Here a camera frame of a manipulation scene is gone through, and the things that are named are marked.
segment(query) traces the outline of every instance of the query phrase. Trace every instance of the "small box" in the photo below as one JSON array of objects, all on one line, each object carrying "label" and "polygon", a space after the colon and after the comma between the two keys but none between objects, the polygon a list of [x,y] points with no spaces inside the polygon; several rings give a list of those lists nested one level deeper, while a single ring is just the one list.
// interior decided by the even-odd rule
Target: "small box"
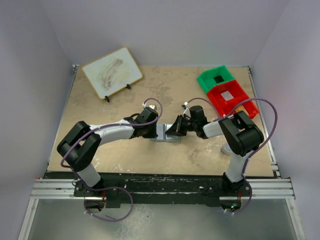
[{"label": "small box", "polygon": [[207,94],[213,87],[234,80],[234,76],[229,72],[226,66],[219,66],[204,71],[197,78],[198,83]]},{"label": "small box", "polygon": [[[206,95],[220,116],[229,114],[237,104],[249,99],[237,80],[219,84],[213,87]],[[259,113],[258,108],[252,101],[244,103],[238,107],[234,113],[239,111],[244,111],[251,119]]]}]

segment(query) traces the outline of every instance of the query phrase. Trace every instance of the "gray wall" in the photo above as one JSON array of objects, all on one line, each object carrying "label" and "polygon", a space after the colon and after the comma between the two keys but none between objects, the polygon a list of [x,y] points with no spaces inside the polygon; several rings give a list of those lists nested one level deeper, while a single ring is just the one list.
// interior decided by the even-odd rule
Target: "gray wall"
[{"label": "gray wall", "polygon": [[72,66],[38,0],[0,6],[0,238],[16,240],[46,170]]},{"label": "gray wall", "polygon": [[[304,229],[320,236],[320,1],[291,0],[253,64],[258,95],[279,113],[272,138],[282,177],[291,177]],[[272,111],[263,106],[269,129]]]},{"label": "gray wall", "polygon": [[41,0],[73,63],[128,46],[141,65],[247,66],[288,0]]}]

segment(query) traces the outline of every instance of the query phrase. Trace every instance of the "purple cable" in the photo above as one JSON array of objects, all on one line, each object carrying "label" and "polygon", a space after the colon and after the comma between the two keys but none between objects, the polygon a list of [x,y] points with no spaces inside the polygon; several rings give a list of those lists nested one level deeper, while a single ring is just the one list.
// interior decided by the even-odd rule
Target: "purple cable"
[{"label": "purple cable", "polygon": [[218,115],[218,117],[220,117],[220,114],[218,113],[216,107],[215,107],[211,102],[209,102],[207,99],[204,99],[204,98],[202,98],[202,97],[194,97],[194,98],[190,99],[189,101],[187,101],[187,103],[191,103],[193,100],[202,100],[202,101],[207,102],[207,103],[210,104],[211,107],[214,109],[214,111],[215,111],[215,113]]},{"label": "purple cable", "polygon": [[[154,119],[154,120],[152,120],[152,121],[150,121],[150,122],[142,123],[142,124],[122,123],[121,125],[122,125],[122,126],[129,126],[129,127],[139,127],[139,126],[147,126],[147,125],[153,124],[153,123],[155,123],[156,121],[158,121],[158,119],[162,116],[163,106],[162,106],[162,104],[161,104],[157,99],[155,99],[155,98],[153,98],[153,97],[147,98],[147,99],[143,102],[143,104],[146,104],[146,102],[149,101],[149,100],[154,100],[154,101],[156,101],[156,102],[159,104],[159,106],[160,106],[160,114],[159,114],[159,116],[158,116],[156,119]],[[94,132],[97,131],[97,130],[105,129],[105,128],[108,128],[108,127],[115,127],[115,126],[119,126],[119,124],[118,124],[118,123],[109,123],[109,124],[106,124],[106,125],[101,126],[100,128],[99,128],[99,127],[96,127],[96,128],[94,128],[94,129],[88,131],[88,132],[87,132],[86,134],[84,134],[82,137],[80,137],[80,138],[70,147],[70,149],[66,152],[66,154],[63,156],[63,158],[62,158],[62,160],[61,160],[61,162],[60,162],[61,167],[71,169],[70,166],[64,165],[64,162],[65,162],[66,158],[69,156],[69,154],[71,153],[71,151],[72,151],[73,149],[75,149],[75,147],[76,147],[82,140],[84,140],[87,136],[89,136],[90,134],[94,133]],[[132,210],[133,210],[133,208],[134,208],[134,200],[133,200],[131,194],[130,194],[126,189],[124,189],[124,188],[122,188],[122,187],[119,187],[119,186],[110,186],[110,187],[95,189],[95,188],[89,187],[89,186],[86,184],[86,182],[83,181],[83,180],[81,179],[81,177],[80,177],[75,171],[72,170],[72,172],[75,174],[76,177],[78,177],[78,178],[82,181],[83,185],[84,185],[86,188],[88,188],[89,190],[91,190],[91,191],[100,192],[100,191],[106,191],[106,190],[110,190],[110,189],[119,189],[119,190],[125,192],[126,194],[128,194],[128,196],[129,196],[129,198],[130,198],[131,206],[130,206],[129,212],[128,212],[125,216],[123,216],[123,217],[121,217],[121,218],[119,218],[119,219],[106,219],[106,218],[97,216],[97,215],[89,212],[89,210],[87,209],[87,206],[86,206],[86,201],[84,201],[84,203],[83,203],[84,209],[85,209],[86,213],[88,213],[90,216],[93,216],[93,217],[95,217],[95,218],[97,218],[97,219],[100,219],[100,220],[103,220],[103,221],[106,221],[106,222],[119,222],[119,221],[125,219],[126,217],[128,217],[128,216],[130,215],[130,213],[132,212]]]},{"label": "purple cable", "polygon": [[241,207],[238,211],[236,211],[236,212],[230,212],[230,211],[228,211],[228,213],[231,213],[231,214],[238,214],[238,213],[242,212],[242,211],[249,205],[249,203],[251,202],[251,199],[252,199],[252,187],[251,187],[250,183],[247,181],[247,179],[246,179],[246,177],[245,177],[245,171],[246,171],[246,168],[247,168],[249,159],[250,159],[254,154],[256,154],[260,149],[262,149],[263,146],[267,144],[267,142],[270,140],[270,138],[271,138],[272,135],[274,134],[274,132],[275,132],[275,130],[276,130],[277,122],[278,122],[278,112],[277,112],[275,106],[274,106],[270,101],[268,101],[268,100],[266,100],[266,99],[264,99],[264,98],[253,97],[253,98],[249,98],[249,99],[243,100],[242,102],[240,102],[239,104],[237,104],[237,105],[231,110],[231,112],[230,112],[229,114],[227,114],[226,116],[223,116],[223,117],[220,117],[220,118],[214,120],[214,122],[215,122],[215,121],[220,121],[220,120],[222,120],[222,119],[224,119],[224,118],[229,117],[229,116],[232,115],[233,112],[234,112],[238,107],[240,107],[242,104],[244,104],[244,103],[246,103],[246,102],[253,101],[253,100],[266,102],[267,104],[269,104],[269,105],[272,107],[272,109],[273,109],[273,111],[274,111],[274,123],[273,123],[272,130],[271,130],[269,136],[266,138],[266,140],[257,148],[257,150],[253,151],[253,152],[246,158],[246,160],[245,160],[245,162],[244,162],[244,164],[243,164],[243,168],[242,168],[241,174],[242,174],[243,179],[245,180],[245,182],[247,183],[247,185],[248,185],[248,187],[249,187],[249,194],[250,194],[250,196],[249,196],[249,199],[248,199],[248,201],[246,202],[246,204],[245,204],[243,207]]}]

